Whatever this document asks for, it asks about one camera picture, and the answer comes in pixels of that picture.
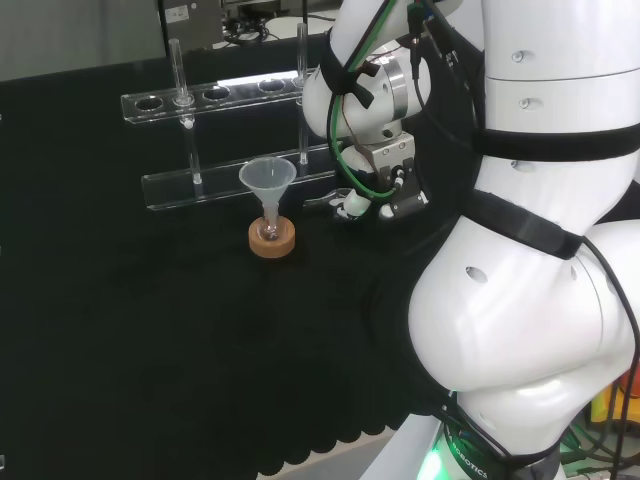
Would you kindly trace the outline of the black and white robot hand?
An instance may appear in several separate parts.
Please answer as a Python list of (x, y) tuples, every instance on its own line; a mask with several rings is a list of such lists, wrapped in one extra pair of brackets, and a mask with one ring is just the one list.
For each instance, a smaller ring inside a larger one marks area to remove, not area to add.
[[(344, 147), (341, 155), (353, 176), (370, 190), (382, 191), (378, 181), (378, 171), (371, 162), (357, 150), (355, 145)], [(372, 201), (360, 196), (351, 181), (336, 168), (337, 184), (323, 196), (303, 202), (305, 210), (330, 212), (336, 221), (356, 221), (369, 210)]]

